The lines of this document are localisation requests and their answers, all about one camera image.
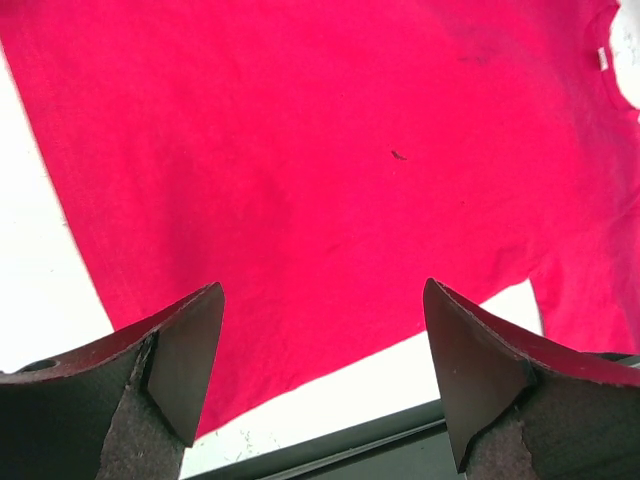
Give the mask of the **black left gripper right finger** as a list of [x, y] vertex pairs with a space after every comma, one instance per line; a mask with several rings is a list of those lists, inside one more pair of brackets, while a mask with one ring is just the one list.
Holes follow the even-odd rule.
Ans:
[[423, 303], [460, 473], [469, 479], [638, 478], [638, 356], [564, 347], [434, 279]]

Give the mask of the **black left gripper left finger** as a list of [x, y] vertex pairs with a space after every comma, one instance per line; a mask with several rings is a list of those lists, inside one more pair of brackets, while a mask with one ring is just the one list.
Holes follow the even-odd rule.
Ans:
[[209, 284], [82, 347], [1, 376], [4, 479], [176, 479], [220, 337]]

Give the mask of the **magenta pink t shirt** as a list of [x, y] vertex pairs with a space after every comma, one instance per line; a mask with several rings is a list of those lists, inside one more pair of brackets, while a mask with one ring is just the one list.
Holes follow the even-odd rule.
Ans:
[[5, 1], [1, 42], [116, 328], [213, 282], [199, 432], [530, 280], [639, 349], [639, 125], [614, 1]]

